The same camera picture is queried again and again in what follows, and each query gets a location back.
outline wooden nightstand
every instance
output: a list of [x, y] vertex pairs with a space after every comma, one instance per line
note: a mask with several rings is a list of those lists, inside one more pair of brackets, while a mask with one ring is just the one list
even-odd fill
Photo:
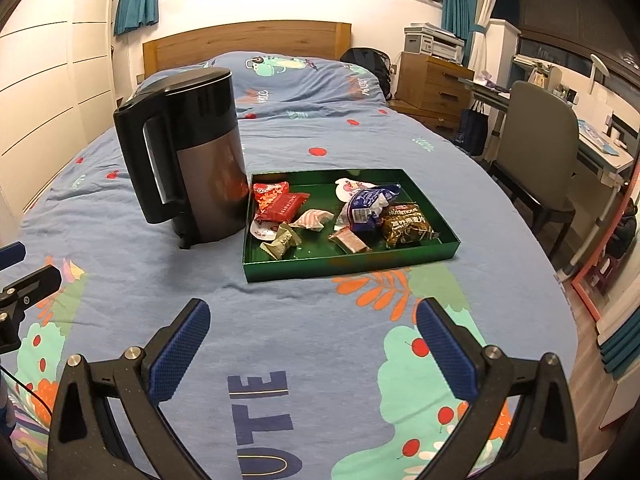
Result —
[[460, 124], [460, 112], [471, 102], [471, 92], [459, 77], [473, 79], [474, 73], [437, 57], [403, 52], [398, 89], [389, 106], [451, 139]]
[[409, 103], [405, 103], [398, 99], [391, 99], [386, 103], [392, 110], [415, 119], [428, 129], [436, 132], [440, 136], [443, 136], [445, 139], [452, 139], [460, 125], [460, 118], [452, 120], [447, 118], [445, 115], [440, 115], [438, 117], [437, 113], [428, 110], [420, 110], [420, 108], [411, 106]]

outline green tray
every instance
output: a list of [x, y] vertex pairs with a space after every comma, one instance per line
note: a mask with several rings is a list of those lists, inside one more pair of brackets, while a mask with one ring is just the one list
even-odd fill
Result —
[[[372, 250], [366, 253], [345, 254], [337, 244], [327, 239], [334, 232], [335, 218], [342, 210], [344, 202], [335, 195], [335, 181], [350, 178], [372, 184], [400, 184], [402, 194], [396, 202], [415, 202], [420, 206], [434, 231], [440, 233], [439, 240], [423, 240], [398, 249], [387, 249], [380, 234], [358, 234]], [[242, 266], [248, 282], [266, 282], [289, 278], [316, 278], [336, 274], [354, 274], [370, 270], [392, 269], [439, 260], [448, 260], [456, 253], [460, 240], [451, 230], [436, 208], [423, 195], [414, 181], [403, 170], [314, 170], [289, 171], [283, 173], [256, 173], [251, 179], [254, 184], [288, 182], [290, 192], [305, 192], [311, 196], [302, 205], [294, 219], [307, 209], [323, 209], [334, 213], [320, 232], [296, 229], [302, 243], [290, 248], [282, 260], [272, 260], [260, 248], [260, 240], [249, 232], [255, 216], [257, 203], [249, 201], [244, 230], [244, 251]]]

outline red snack wrapper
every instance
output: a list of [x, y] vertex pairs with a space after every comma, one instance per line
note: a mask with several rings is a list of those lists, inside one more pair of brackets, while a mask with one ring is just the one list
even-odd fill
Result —
[[255, 219], [258, 222], [289, 223], [309, 196], [309, 193], [281, 193]]
[[278, 195], [289, 191], [288, 182], [277, 184], [254, 184], [254, 197], [258, 203], [258, 213], [263, 212]]

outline screw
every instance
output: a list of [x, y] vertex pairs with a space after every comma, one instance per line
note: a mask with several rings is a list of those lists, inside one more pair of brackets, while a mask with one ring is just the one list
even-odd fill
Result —
[[489, 345], [484, 349], [484, 355], [486, 355], [489, 359], [499, 359], [502, 357], [502, 350], [500, 350], [497, 346]]
[[78, 366], [82, 358], [78, 354], [73, 354], [69, 356], [69, 359], [66, 360], [66, 364], [69, 366]]
[[131, 360], [139, 358], [140, 354], [142, 354], [142, 350], [139, 346], [130, 346], [124, 351], [124, 357]]
[[556, 354], [545, 354], [545, 363], [551, 366], [556, 366], [560, 362]]

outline pillow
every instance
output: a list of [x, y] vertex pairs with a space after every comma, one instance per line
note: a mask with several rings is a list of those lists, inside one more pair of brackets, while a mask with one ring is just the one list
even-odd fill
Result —
[[262, 52], [229, 52], [206, 66], [231, 69], [236, 105], [266, 101], [384, 104], [378, 79], [354, 64]]

